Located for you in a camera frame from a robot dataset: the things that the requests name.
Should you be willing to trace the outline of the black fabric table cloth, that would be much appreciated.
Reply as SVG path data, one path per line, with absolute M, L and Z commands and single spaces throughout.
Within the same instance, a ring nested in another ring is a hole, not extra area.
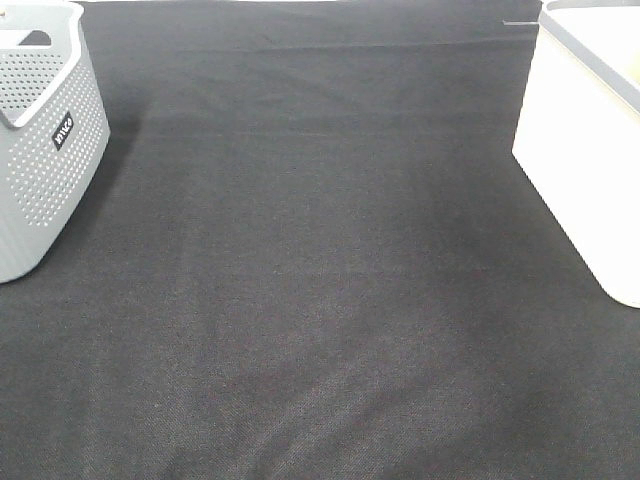
M 111 136 L 1 289 L 5 479 L 635 479 L 639 313 L 511 154 L 536 1 L 89 3 Z

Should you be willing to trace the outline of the white plastic storage basket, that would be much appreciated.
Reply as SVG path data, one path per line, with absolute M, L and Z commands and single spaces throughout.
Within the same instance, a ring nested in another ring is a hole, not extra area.
M 602 289 L 639 305 L 639 4 L 545 1 L 512 153 Z

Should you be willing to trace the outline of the grey perforated plastic basket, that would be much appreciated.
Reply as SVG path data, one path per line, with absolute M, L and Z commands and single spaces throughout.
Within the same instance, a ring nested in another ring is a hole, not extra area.
M 32 271 L 89 186 L 110 127 L 71 1 L 1 4 L 1 280 Z

